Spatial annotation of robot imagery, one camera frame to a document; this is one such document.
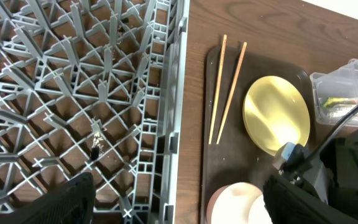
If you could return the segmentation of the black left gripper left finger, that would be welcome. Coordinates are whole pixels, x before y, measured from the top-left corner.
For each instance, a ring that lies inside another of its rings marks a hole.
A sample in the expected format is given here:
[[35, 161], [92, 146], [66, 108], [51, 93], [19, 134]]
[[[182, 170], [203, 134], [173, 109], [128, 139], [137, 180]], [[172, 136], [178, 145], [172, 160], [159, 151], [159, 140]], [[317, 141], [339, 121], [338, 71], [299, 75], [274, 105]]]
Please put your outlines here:
[[84, 172], [30, 204], [0, 218], [0, 224], [91, 223], [96, 190]]

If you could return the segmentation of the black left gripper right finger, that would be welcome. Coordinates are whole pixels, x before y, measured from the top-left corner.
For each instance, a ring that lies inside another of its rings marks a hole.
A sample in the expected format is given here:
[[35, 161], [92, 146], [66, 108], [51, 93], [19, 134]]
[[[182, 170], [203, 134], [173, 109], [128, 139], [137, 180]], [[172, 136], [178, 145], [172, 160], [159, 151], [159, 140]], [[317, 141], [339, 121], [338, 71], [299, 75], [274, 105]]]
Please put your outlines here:
[[358, 220], [326, 205], [278, 174], [263, 185], [265, 207], [273, 223], [351, 224]]

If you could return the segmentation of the green snack wrapper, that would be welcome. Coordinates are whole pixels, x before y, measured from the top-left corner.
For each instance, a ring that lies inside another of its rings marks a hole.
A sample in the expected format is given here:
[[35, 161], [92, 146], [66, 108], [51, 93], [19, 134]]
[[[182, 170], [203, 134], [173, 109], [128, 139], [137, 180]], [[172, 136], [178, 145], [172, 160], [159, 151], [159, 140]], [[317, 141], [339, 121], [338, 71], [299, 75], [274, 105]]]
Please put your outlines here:
[[354, 107], [358, 104], [358, 98], [336, 98], [336, 97], [329, 97], [325, 100], [322, 104], [323, 108], [331, 109], [331, 108], [338, 108], [338, 107]]

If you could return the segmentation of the wooden chopstick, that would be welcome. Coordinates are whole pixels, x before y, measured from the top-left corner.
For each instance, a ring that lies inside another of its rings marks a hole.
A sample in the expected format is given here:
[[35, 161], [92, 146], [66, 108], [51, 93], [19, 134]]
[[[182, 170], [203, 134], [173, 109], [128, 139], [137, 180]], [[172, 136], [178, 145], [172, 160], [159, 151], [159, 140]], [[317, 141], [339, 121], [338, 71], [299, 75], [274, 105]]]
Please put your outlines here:
[[229, 95], [228, 95], [226, 105], [225, 105], [225, 108], [224, 108], [224, 113], [223, 113], [223, 117], [222, 117], [221, 124], [220, 124], [220, 127], [219, 127], [218, 138], [217, 138], [216, 144], [219, 144], [220, 140], [221, 140], [223, 129], [224, 129], [224, 126], [225, 126], [225, 123], [226, 123], [226, 120], [227, 120], [227, 115], [228, 115], [228, 112], [229, 112], [229, 109], [230, 109], [230, 106], [231, 106], [231, 102], [232, 102], [232, 98], [233, 98], [233, 95], [234, 95], [234, 92], [235, 92], [235, 89], [236, 89], [236, 84], [237, 84], [237, 80], [238, 80], [239, 73], [240, 73], [240, 70], [241, 70], [241, 66], [242, 66], [242, 62], [243, 62], [244, 55], [245, 55], [245, 52], [246, 52], [246, 48], [247, 48], [247, 42], [244, 42], [243, 45], [242, 45], [242, 48], [241, 48], [241, 52], [240, 52], [238, 61], [237, 61], [236, 70], [235, 70], [235, 73], [234, 73], [234, 77], [232, 79], [231, 87], [230, 87], [230, 90], [229, 90]]
[[210, 128], [209, 128], [209, 141], [208, 141], [209, 144], [212, 143], [214, 125], [215, 125], [215, 120], [216, 120], [216, 113], [217, 113], [217, 108], [218, 108], [218, 104], [219, 104], [219, 93], [220, 93], [220, 88], [221, 88], [221, 78], [222, 78], [223, 65], [224, 65], [224, 54], [226, 51], [226, 42], [227, 42], [227, 35], [224, 34], [222, 45], [221, 45], [220, 57], [219, 57], [219, 67], [218, 67], [218, 73], [217, 73], [217, 79], [216, 79], [216, 88], [215, 88], [215, 93], [214, 93], [213, 110], [212, 110], [212, 114], [211, 114], [211, 123], [210, 123]]

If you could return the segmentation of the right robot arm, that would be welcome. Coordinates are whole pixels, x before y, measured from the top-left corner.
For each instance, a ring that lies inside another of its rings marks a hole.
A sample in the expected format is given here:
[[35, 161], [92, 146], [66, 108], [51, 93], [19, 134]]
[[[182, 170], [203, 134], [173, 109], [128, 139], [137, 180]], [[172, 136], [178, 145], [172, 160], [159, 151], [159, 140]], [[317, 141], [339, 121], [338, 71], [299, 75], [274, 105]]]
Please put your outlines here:
[[330, 140], [303, 174], [290, 177], [290, 166], [308, 155], [290, 142], [276, 153], [278, 173], [263, 186], [272, 223], [358, 223], [358, 130]]

